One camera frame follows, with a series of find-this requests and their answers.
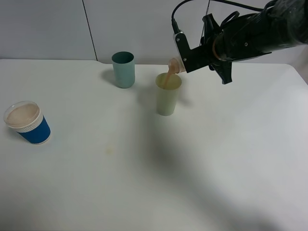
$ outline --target white wall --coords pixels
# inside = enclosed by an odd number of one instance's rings
[[[171,13],[181,0],[85,0],[90,28],[93,34],[98,60],[111,62],[117,51],[130,51],[139,64],[166,64],[177,55],[173,42]],[[238,0],[237,2],[263,8],[269,0]],[[175,18],[191,48],[198,46],[202,32],[202,17],[205,15],[207,0],[192,1],[181,6]],[[226,5],[210,3],[212,13],[220,24],[233,11],[241,15],[253,11]],[[275,51],[245,62],[249,63],[291,63],[304,46]]]
[[[236,0],[264,7],[269,0]],[[176,56],[171,13],[181,0],[84,0],[98,60],[111,62],[117,51],[132,52],[138,64],[166,64]],[[181,6],[176,20],[190,46],[199,45],[207,0]],[[210,3],[220,23],[231,12],[250,10]],[[96,60],[82,0],[1,0],[0,58]],[[275,51],[246,62],[293,64],[307,72],[305,46]]]
[[[1,0],[0,58],[96,60],[81,0]]]

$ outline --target black cable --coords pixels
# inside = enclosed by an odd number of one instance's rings
[[[249,17],[252,17],[252,16],[254,16],[254,15],[256,15],[257,13],[249,13],[249,14],[245,14],[245,15],[242,15],[242,16],[240,16],[240,17],[237,17],[237,18],[234,18],[234,19],[232,19],[232,20],[229,20],[229,21],[227,21],[224,25],[221,25],[220,26],[220,29],[224,29],[229,23],[231,23],[231,22],[233,22],[234,20],[237,20],[237,19],[239,19],[239,18],[249,18]]]
[[[265,5],[265,7],[264,7],[264,9],[263,9],[262,12],[265,12],[269,7],[274,6],[274,5],[276,4],[276,2],[277,2],[277,0],[272,0],[272,1],[268,2],[268,3]]]
[[[227,1],[227,0],[212,0],[212,1],[218,1],[218,2],[222,2],[225,4],[229,4],[229,5],[233,5],[233,6],[238,6],[238,7],[242,7],[248,10],[252,10],[252,11],[257,11],[257,12],[261,12],[263,9],[262,8],[257,8],[257,7],[253,7],[253,6],[247,6],[244,4],[240,4],[237,2],[233,2],[233,1]]]
[[[177,11],[177,9],[178,9],[181,5],[183,5],[183,4],[185,4],[185,3],[189,2],[189,1],[193,1],[193,0],[184,0],[184,1],[180,2],[180,3],[176,6],[176,8],[174,8],[174,10],[173,10],[173,12],[172,12],[172,15],[171,15],[171,20],[172,20],[172,21],[174,21],[174,14],[175,14],[175,12]],[[229,5],[233,5],[233,6],[238,6],[238,7],[242,7],[242,8],[245,8],[245,9],[248,9],[248,10],[252,10],[252,11],[257,11],[257,12],[263,11],[263,9],[261,9],[261,8],[256,8],[256,7],[252,7],[252,6],[247,6],[247,5],[244,5],[244,4],[240,4],[240,3],[236,3],[236,2],[228,1],[228,0],[212,0],[212,1],[222,2],[222,3],[225,3],[225,4],[229,4]]]
[[[206,13],[205,13],[206,16],[207,16],[208,10],[210,9],[210,2],[211,2],[211,0],[208,0]]]
[[[308,0],[305,1],[304,13],[305,13],[306,18],[308,19]]]
[[[225,25],[229,20],[233,20],[236,19],[240,16],[240,13],[238,11],[234,11],[233,13],[231,13],[228,17],[225,18],[225,20],[222,21],[222,23],[220,24],[220,27],[222,27],[223,25]]]

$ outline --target teal cup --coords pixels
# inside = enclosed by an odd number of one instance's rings
[[[130,88],[135,83],[135,60],[132,53],[121,51],[112,56],[115,81],[120,88]]]

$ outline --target white table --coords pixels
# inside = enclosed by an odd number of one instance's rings
[[[308,230],[308,86],[286,64],[180,74],[154,113],[163,65],[130,89],[96,61],[0,60],[0,115],[35,101],[52,130],[32,145],[0,121],[0,229]]]

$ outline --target cup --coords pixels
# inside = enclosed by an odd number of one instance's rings
[[[167,74],[162,73],[156,77],[157,86],[156,111],[162,116],[172,115],[177,104],[182,80],[178,75],[172,74],[164,87]]]
[[[121,51],[112,56],[112,66],[116,84],[120,88],[130,88],[135,83],[135,61],[132,53]]]
[[[31,101],[21,101],[10,106],[4,113],[4,122],[33,144],[46,142],[50,128],[39,106]]]

